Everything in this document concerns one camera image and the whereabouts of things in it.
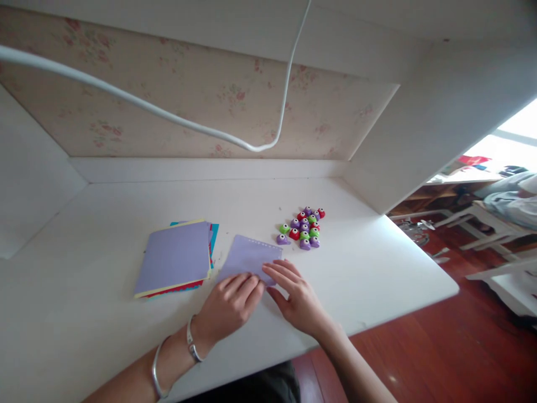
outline floral wallpaper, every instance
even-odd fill
[[[77,68],[255,145],[276,135],[282,62],[7,7],[0,7],[0,44]],[[396,88],[294,65],[280,141],[254,154],[38,69],[1,63],[0,82],[77,157],[345,160]]]

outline white cable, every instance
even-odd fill
[[[295,43],[293,45],[293,49],[291,50],[291,56],[289,57],[289,62],[287,64],[287,73],[285,75],[284,98],[281,102],[280,122],[278,124],[278,131],[276,132],[276,137],[270,144],[264,144],[262,146],[253,146],[245,142],[244,140],[241,140],[231,134],[221,132],[220,130],[212,129],[207,126],[200,125],[198,123],[194,123],[193,121],[190,121],[190,120],[180,118],[179,116],[173,115],[170,112],[167,112],[159,108],[158,106],[151,104],[150,102],[144,101],[143,99],[140,99],[126,91],[120,90],[119,88],[108,84],[106,81],[103,81],[94,76],[90,76],[89,74],[86,74],[79,70],[68,67],[64,64],[53,62],[52,60],[45,59],[40,56],[36,56],[30,53],[26,53],[20,50],[15,50],[15,49],[11,49],[6,46],[0,45],[0,60],[4,60],[10,63],[24,64],[27,66],[39,68],[42,70],[47,70],[56,74],[60,74],[65,77],[78,80],[85,84],[92,85],[94,87],[100,88],[101,90],[114,94],[120,98],[123,98],[125,101],[131,102],[132,104],[139,106],[142,109],[145,109],[148,112],[151,112],[164,119],[168,119],[169,121],[177,123],[186,128],[207,134],[212,137],[222,139],[229,143],[233,143],[236,146],[242,147],[249,151],[261,152],[266,149],[274,147],[276,143],[278,142],[278,140],[280,139],[281,126],[284,122],[285,103],[287,100],[287,90],[289,87],[289,77],[291,76],[291,67],[293,65],[293,57],[295,55],[296,45],[298,43],[298,39],[300,38],[300,33],[302,32],[302,27],[304,26],[304,22],[306,21],[306,16],[308,15],[309,6],[311,4],[312,4],[312,0],[308,0],[308,5],[306,6],[306,9],[304,11],[304,16],[302,17],[300,28],[298,28],[298,32],[296,33]]]

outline window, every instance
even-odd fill
[[[518,165],[537,172],[537,99],[464,153],[488,157],[493,172]]]

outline wrist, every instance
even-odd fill
[[[316,341],[323,345],[326,341],[333,339],[338,333],[342,332],[343,328],[340,324],[334,322],[331,318],[327,318],[321,324],[319,324],[312,337]]]
[[[193,343],[196,346],[198,355],[201,359],[205,359],[217,341],[213,340],[210,332],[200,323],[197,316],[192,318],[190,333],[192,334]]]

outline stack of colored paper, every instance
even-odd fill
[[[134,298],[195,289],[211,274],[218,224],[195,220],[170,225],[149,236]]]

